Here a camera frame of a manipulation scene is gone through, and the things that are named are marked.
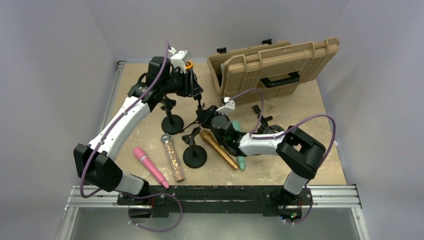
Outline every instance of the orange ring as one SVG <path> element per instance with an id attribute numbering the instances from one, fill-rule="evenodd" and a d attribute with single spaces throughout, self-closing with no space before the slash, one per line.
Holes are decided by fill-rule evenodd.
<path id="1" fill-rule="evenodd" d="M 185 69 L 192 69 L 193 68 L 193 62 L 188 60 L 185 64 Z"/>

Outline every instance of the open case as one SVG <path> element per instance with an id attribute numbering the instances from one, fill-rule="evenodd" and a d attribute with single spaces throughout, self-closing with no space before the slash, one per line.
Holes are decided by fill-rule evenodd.
<path id="1" fill-rule="evenodd" d="M 265 99 L 274 98 L 292 94 L 299 84 L 315 80 L 339 50 L 339 43 L 329 37 L 294 45 L 268 42 L 230 52 L 220 48 L 207 59 L 207 65 L 219 98 L 234 97 L 251 88 L 259 89 Z M 234 101 L 242 105 L 260 99 L 251 91 Z"/>

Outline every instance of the black handle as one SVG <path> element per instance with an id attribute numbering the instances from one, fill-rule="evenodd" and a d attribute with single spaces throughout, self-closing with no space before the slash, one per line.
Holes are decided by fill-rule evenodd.
<path id="1" fill-rule="evenodd" d="M 262 78 L 260 81 L 263 83 L 263 85 L 265 85 L 265 87 L 270 89 L 273 87 L 283 86 L 286 84 L 297 83 L 301 80 L 301 76 L 299 75 L 298 71 L 291 72 L 288 75 L 290 77 L 283 78 L 276 81 L 271 81 L 268 77 Z"/>

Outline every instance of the beige table surface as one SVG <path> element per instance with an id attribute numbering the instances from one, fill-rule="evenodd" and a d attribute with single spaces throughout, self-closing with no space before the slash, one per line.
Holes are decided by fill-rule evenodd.
<path id="1" fill-rule="evenodd" d="M 142 73 L 147 72 L 148 65 L 144 63 L 127 63 L 124 66 L 120 83 L 117 87 L 115 101 L 112 104 L 112 114 L 115 115 L 122 106 L 127 92 L 134 85 Z M 219 106 L 218 98 L 213 91 L 211 75 L 205 63 L 194 63 L 194 72 L 199 84 L 203 87 L 202 102 L 205 107 L 210 105 Z M 170 99 L 176 100 L 176 106 L 172 110 L 184 119 L 184 125 L 196 119 L 195 110 L 197 102 L 192 98 L 169 95 Z M 252 106 L 261 102 L 248 103 L 236 106 L 236 110 L 229 114 L 229 118 L 239 120 L 241 130 L 249 132 L 257 123 L 257 116 Z M 192 169 L 183 162 L 183 152 L 187 145 L 181 140 L 182 135 L 191 133 L 196 127 L 189 127 L 182 134 L 173 137 L 173 144 L 181 162 L 185 181 L 176 183 L 170 168 L 168 159 L 164 152 L 160 138 L 163 134 L 161 129 L 162 119 L 166 116 L 165 111 L 160 109 L 161 104 L 150 113 L 129 136 L 122 146 L 116 163 L 124 172 L 129 172 L 143 179 L 151 185 L 158 182 L 146 170 L 146 168 L 133 156 L 133 149 L 141 147 L 144 149 L 152 162 L 162 172 L 170 185 L 282 185 L 290 172 L 289 167 L 279 156 L 256 155 L 246 158 L 246 169 L 244 171 L 232 170 L 198 135 L 196 143 L 205 148 L 207 152 L 206 164 L 200 168 Z M 292 95 L 266 99 L 264 102 L 264 115 L 273 116 L 270 125 L 280 125 L 287 129 L 313 114 L 325 113 L 324 104 L 316 81 L 301 84 Z M 310 134 L 324 146 L 328 146 L 331 139 L 329 122 L 324 117 L 315 118 L 300 127 Z M 315 178 L 310 181 L 311 185 L 345 185 L 345 177 L 340 164 L 336 147 L 333 146 L 325 162 L 319 168 Z"/>

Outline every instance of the wall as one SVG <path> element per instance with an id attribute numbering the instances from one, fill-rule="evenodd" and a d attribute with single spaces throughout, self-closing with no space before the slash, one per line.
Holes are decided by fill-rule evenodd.
<path id="1" fill-rule="evenodd" d="M 348 0 L 86 0 L 114 57 L 150 60 L 168 38 L 205 61 L 217 48 L 258 45 L 264 39 L 322 41 Z"/>
<path id="2" fill-rule="evenodd" d="M 0 239 L 54 239 L 116 63 L 82 0 L 0 1 Z"/>
<path id="3" fill-rule="evenodd" d="M 319 76 L 371 239 L 424 239 L 424 2 L 351 0 Z"/>

